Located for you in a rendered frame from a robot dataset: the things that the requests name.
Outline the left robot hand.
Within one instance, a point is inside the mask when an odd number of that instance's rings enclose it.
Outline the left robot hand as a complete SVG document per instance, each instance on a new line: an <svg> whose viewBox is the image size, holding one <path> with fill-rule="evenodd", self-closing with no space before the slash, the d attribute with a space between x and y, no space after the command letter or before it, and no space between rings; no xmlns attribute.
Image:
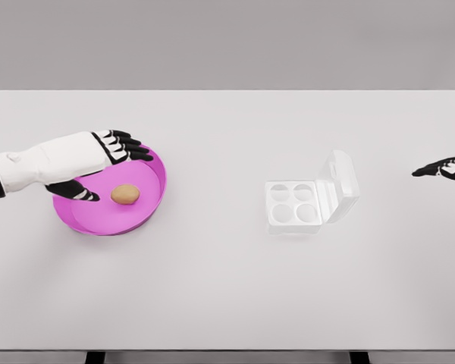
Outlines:
<svg viewBox="0 0 455 364"><path fill-rule="evenodd" d="M107 167L130 161L151 162L149 149L121 130L85 131L39 145L45 161L39 163L39 181L52 194L71 200L98 202L97 193L77 180Z"/></svg>

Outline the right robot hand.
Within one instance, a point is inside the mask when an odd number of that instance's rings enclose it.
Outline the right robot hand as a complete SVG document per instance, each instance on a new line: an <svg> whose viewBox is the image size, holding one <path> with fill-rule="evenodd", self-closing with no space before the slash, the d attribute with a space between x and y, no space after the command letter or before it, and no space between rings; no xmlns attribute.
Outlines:
<svg viewBox="0 0 455 364"><path fill-rule="evenodd" d="M416 169L411 175L413 177L440 176L455 181L455 156L429 163Z"/></svg>

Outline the brown egg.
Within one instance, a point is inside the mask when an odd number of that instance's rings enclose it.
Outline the brown egg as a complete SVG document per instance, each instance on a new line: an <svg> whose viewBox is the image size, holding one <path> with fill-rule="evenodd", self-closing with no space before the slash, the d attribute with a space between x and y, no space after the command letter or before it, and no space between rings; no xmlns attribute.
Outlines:
<svg viewBox="0 0 455 364"><path fill-rule="evenodd" d="M111 191L110 197L119 205L132 205L139 199L140 190L132 184L122 184Z"/></svg>

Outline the white egg box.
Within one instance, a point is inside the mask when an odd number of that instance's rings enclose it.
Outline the white egg box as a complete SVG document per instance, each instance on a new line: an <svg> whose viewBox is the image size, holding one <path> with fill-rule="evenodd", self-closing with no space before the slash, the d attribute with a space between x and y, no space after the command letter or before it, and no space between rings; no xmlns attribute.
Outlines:
<svg viewBox="0 0 455 364"><path fill-rule="evenodd" d="M360 197L351 157L333 150L314 180L269 180L265 211L271 234L316 234L341 220Z"/></svg>

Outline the pink round plate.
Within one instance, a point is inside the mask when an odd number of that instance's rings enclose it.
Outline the pink round plate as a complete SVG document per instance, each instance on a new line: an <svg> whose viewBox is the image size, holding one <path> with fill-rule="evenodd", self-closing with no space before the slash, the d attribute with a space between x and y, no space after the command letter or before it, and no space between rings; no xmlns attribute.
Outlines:
<svg viewBox="0 0 455 364"><path fill-rule="evenodd" d="M82 234L111 236L132 231L146 222L160 205L166 190L166 168L161 158L149 150L153 160L136 160L107 167L97 174L76 180L99 195L97 202L65 199L54 195L58 217ZM114 202L111 193L123 184L135 186L140 196L130 205Z"/></svg>

